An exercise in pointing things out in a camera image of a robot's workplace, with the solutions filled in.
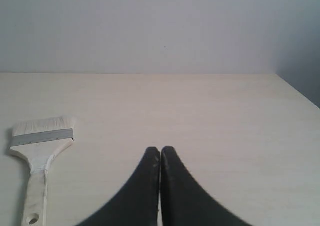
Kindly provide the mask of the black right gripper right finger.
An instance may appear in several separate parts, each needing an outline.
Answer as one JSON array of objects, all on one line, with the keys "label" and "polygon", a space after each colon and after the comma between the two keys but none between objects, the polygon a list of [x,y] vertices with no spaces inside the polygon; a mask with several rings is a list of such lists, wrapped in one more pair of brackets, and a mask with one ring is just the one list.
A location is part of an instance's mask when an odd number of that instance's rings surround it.
[{"label": "black right gripper right finger", "polygon": [[164,226],[245,226],[193,178],[176,150],[161,151],[160,202]]}]

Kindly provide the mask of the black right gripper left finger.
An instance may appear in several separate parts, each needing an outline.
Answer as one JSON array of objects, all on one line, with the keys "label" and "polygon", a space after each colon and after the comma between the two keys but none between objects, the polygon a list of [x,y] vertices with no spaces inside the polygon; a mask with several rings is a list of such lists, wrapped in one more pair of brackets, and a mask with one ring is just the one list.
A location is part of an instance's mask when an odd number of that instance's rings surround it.
[{"label": "black right gripper left finger", "polygon": [[156,226],[159,213],[160,152],[148,147],[137,168],[100,210],[81,226]]}]

